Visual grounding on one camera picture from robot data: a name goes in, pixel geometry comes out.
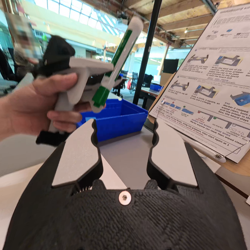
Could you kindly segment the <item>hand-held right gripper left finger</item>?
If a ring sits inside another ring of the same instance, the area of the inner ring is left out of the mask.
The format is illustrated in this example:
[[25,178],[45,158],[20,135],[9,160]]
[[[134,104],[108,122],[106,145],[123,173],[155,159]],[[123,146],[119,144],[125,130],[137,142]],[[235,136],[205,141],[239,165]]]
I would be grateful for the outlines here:
[[102,174],[96,120],[90,119],[66,140],[52,186],[73,184],[77,189],[87,189]]

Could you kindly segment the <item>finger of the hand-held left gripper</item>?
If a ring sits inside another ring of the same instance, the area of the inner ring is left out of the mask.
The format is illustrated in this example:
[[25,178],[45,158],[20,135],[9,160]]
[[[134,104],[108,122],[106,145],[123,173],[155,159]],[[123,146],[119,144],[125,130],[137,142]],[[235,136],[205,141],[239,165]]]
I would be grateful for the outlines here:
[[114,65],[112,63],[107,63],[96,59],[76,58],[76,57],[70,58],[69,66],[75,72],[79,74],[86,73],[87,75],[103,74],[112,72],[114,70]]
[[118,89],[118,87],[120,86],[120,84],[122,82],[122,79],[123,79],[123,77],[118,76],[118,78],[114,82],[114,86],[112,87],[112,89]]

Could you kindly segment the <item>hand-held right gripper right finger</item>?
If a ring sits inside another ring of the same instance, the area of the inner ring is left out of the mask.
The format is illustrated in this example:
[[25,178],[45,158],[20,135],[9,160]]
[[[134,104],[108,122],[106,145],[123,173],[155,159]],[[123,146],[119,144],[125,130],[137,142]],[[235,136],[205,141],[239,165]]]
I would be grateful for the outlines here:
[[175,185],[197,188],[198,183],[182,137],[164,121],[154,122],[146,172],[161,190]]

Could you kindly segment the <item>green whiteboard marker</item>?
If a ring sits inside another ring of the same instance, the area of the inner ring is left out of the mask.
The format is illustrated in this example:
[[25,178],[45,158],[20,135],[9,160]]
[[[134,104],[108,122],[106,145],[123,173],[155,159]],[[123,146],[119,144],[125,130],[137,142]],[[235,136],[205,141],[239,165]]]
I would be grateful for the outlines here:
[[114,54],[114,57],[112,58],[111,63],[113,64],[114,69],[112,73],[105,74],[101,82],[101,86],[103,86],[108,90],[111,90],[114,87],[115,82],[119,77],[119,74],[127,58],[129,57],[142,30],[143,30],[142,20],[137,16],[133,16]]

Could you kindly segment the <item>blue plastic bin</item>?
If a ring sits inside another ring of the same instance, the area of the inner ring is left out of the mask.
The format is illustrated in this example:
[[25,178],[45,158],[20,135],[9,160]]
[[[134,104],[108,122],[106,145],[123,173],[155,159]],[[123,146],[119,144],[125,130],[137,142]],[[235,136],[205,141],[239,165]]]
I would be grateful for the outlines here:
[[125,99],[107,99],[100,113],[83,112],[77,128],[89,119],[96,120],[98,142],[141,131],[148,111]]

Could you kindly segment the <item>white whiteboard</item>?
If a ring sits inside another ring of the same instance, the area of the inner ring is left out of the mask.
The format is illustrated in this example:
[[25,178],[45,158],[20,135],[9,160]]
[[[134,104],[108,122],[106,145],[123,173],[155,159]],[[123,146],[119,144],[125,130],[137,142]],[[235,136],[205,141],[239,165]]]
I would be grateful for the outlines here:
[[[127,187],[115,173],[106,159],[102,157],[103,174],[101,180],[107,189],[126,189]],[[29,181],[44,163],[6,174],[0,178],[0,237],[5,240],[12,214]]]

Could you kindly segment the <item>person's left hand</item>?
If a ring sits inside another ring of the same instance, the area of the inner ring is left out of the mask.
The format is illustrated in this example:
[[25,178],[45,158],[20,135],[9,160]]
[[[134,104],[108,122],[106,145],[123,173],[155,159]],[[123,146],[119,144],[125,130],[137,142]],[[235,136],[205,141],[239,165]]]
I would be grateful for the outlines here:
[[31,84],[0,99],[0,141],[17,134],[38,136],[53,126],[72,133],[82,120],[82,112],[91,111],[90,103],[79,102],[72,111],[55,111],[58,94],[77,83],[77,74],[37,78]]

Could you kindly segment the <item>black metal pole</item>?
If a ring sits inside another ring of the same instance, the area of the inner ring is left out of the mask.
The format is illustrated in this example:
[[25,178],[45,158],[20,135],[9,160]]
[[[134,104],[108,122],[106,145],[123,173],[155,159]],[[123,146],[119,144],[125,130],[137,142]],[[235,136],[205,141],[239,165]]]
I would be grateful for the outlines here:
[[145,71],[146,71],[146,66],[148,64],[148,58],[151,50],[151,45],[152,41],[154,38],[155,34],[155,29],[161,9],[161,4],[162,0],[155,0],[152,14],[151,14],[151,19],[149,23],[149,28],[148,28],[148,33],[147,33],[147,38],[146,38],[146,43],[145,43],[145,48],[142,56],[142,62],[140,66],[140,71],[139,71],[139,76],[137,80],[137,85],[134,93],[134,98],[133,98],[133,104],[138,105],[139,97],[140,97],[140,92],[143,84],[143,79],[145,76]]

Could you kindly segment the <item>cardboard box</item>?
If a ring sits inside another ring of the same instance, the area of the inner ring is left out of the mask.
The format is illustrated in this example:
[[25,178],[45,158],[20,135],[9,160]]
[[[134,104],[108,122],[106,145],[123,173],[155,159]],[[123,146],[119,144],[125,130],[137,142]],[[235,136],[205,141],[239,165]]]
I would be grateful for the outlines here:
[[160,85],[164,86],[175,75],[175,73],[161,73]]

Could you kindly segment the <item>black monitor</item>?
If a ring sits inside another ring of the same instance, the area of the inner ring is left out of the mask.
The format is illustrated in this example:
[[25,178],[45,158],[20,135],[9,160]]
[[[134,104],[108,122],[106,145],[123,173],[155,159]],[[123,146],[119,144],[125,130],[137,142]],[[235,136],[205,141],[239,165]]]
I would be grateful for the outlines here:
[[177,71],[179,59],[165,59],[163,73],[173,74]]

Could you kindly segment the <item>wooden instruction display board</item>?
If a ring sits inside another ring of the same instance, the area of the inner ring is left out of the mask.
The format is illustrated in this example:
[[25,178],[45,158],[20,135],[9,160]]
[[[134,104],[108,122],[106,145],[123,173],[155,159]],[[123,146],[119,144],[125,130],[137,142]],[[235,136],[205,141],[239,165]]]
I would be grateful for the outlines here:
[[249,176],[250,4],[220,9],[149,109],[195,149]]

